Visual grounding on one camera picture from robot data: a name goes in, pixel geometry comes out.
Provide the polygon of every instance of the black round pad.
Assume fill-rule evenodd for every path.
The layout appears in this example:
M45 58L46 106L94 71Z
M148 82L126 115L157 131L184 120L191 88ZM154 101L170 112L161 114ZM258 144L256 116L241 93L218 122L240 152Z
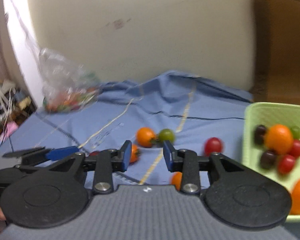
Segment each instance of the black round pad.
M240 176L239 172L228 173L213 183L204 196L212 214L244 229L267 229L283 223L291 207L288 191L278 183L255 174Z
M50 228L77 217L87 190L66 172L37 171L6 188L0 205L7 220L26 228Z
M0 170L0 185L14 183L26 175L17 168L6 168Z

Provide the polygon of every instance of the green cherry tomato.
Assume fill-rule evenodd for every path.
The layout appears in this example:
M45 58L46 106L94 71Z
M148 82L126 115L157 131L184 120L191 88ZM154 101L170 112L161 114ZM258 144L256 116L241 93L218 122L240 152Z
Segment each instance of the green cherry tomato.
M293 134L293 138L296 139L296 140L299 140L300 139L300 128L298 126L292 126L290 128L291 130L291 133Z
M163 129L160 131L158 135L159 141L170 141L171 143L174 143L175 135L171 129Z

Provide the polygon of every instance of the blue gripper pad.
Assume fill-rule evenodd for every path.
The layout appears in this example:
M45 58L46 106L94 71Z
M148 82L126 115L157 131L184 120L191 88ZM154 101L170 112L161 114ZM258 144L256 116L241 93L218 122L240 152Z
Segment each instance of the blue gripper pad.
M125 149L124 154L123 154L122 169L123 169L123 171L126 171L128 169L129 163L130 163L132 143L130 141L126 141L123 144L122 148Z
M76 152L80 152L77 146L53 149L46 154L46 158L52 161L58 161Z
M172 151L170 141L163 141L163 156L165 159L166 167L168 171L172 172Z

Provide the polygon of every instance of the plastic bag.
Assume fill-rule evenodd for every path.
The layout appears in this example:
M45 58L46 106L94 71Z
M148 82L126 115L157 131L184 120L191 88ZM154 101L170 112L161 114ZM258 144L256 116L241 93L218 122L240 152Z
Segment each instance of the plastic bag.
M43 78L46 111L80 110L96 101L100 81L83 65L77 65L51 49L42 49L39 53L39 70Z

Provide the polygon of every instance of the metal screw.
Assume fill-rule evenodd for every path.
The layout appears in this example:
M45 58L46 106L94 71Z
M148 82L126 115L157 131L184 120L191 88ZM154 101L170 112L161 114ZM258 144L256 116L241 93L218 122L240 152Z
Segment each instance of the metal screw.
M110 187L110 184L107 182L99 182L94 185L94 188L99 191L107 191L108 189L110 189Z
M199 187L193 183L188 183L183 186L183 190L189 193L196 192Z

